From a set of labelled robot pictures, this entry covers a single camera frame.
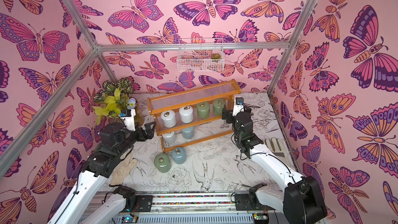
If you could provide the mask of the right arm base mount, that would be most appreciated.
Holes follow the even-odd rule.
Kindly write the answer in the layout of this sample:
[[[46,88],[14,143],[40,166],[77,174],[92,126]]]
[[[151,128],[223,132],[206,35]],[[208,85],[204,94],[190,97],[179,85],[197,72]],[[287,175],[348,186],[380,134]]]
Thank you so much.
[[[263,211],[265,206],[260,203],[256,203],[251,199],[249,194],[234,194],[231,196],[231,200],[235,204],[237,211]]]

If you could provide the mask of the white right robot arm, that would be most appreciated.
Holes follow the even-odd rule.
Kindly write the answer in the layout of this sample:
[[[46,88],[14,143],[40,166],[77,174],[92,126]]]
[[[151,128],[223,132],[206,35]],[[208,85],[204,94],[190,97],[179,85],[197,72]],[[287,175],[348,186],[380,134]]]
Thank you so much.
[[[319,183],[312,176],[303,176],[286,165],[254,133],[251,113],[224,110],[222,118],[232,124],[233,143],[271,176],[280,187],[274,190],[265,184],[252,187],[252,204],[260,204],[282,212],[290,224],[315,224],[328,212]]]

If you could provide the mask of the large blue tea canister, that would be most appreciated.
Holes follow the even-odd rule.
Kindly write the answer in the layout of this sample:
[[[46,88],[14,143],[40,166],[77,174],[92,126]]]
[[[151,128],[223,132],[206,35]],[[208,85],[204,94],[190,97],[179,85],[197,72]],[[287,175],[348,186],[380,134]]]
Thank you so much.
[[[185,149],[183,147],[176,147],[173,149],[172,158],[176,164],[184,164],[187,159]]]

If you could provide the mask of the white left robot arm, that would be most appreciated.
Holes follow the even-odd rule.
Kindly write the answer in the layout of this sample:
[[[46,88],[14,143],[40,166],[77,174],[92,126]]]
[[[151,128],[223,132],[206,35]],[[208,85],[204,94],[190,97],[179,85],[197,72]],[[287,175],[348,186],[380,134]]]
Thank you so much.
[[[131,160],[134,144],[151,140],[155,127],[153,121],[135,131],[129,130],[121,122],[110,123],[102,128],[99,132],[101,142],[83,164],[76,184],[49,223],[78,223],[106,180],[130,171],[127,162]],[[117,183],[116,186],[108,200],[86,218],[85,223],[105,224],[122,211],[129,212],[138,208],[136,191],[122,183]]]

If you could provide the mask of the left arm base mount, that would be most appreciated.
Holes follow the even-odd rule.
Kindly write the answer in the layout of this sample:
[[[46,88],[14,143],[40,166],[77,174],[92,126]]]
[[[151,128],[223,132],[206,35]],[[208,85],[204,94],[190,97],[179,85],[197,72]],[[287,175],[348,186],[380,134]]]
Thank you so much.
[[[137,195],[137,191],[127,186],[119,186],[113,194],[124,201],[122,212],[150,212],[154,195]]]

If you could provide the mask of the large green tea canister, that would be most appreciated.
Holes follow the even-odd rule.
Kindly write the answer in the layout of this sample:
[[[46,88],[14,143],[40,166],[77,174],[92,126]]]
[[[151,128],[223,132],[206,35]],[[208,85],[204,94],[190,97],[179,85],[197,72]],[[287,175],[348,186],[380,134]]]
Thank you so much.
[[[160,173],[167,173],[171,169],[172,163],[166,153],[161,153],[155,157],[154,166],[159,170]]]

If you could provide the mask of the small green tea canister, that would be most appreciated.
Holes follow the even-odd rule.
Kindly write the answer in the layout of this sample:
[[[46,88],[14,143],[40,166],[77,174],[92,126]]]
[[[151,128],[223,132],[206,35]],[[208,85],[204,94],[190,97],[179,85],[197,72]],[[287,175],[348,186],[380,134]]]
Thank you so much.
[[[208,118],[210,114],[210,104],[208,102],[201,102],[197,104],[197,115],[201,119]]]

